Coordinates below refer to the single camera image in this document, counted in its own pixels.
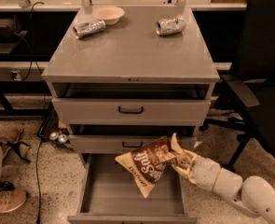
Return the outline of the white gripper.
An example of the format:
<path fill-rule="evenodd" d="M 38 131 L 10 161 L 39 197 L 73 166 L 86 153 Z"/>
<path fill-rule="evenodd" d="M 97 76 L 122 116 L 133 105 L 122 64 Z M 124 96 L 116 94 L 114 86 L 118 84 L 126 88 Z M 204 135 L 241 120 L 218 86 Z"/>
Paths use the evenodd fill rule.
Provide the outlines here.
<path fill-rule="evenodd" d="M 182 168 L 180 166 L 172 166 L 172 168 L 184 179 L 189 180 L 191 183 L 197 185 L 199 188 L 212 191 L 218 173 L 221 170 L 219 163 L 201 158 L 197 153 L 184 149 L 183 150 L 183 165 L 191 166 Z"/>

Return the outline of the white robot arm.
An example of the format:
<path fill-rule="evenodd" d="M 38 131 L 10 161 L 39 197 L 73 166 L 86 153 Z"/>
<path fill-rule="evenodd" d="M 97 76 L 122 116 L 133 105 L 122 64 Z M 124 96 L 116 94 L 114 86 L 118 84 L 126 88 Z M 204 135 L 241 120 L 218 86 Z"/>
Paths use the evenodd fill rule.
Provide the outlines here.
<path fill-rule="evenodd" d="M 248 217 L 262 217 L 275 224 L 275 189 L 264 178 L 243 179 L 219 163 L 183 149 L 173 152 L 173 169 L 197 187 L 219 195 Z"/>

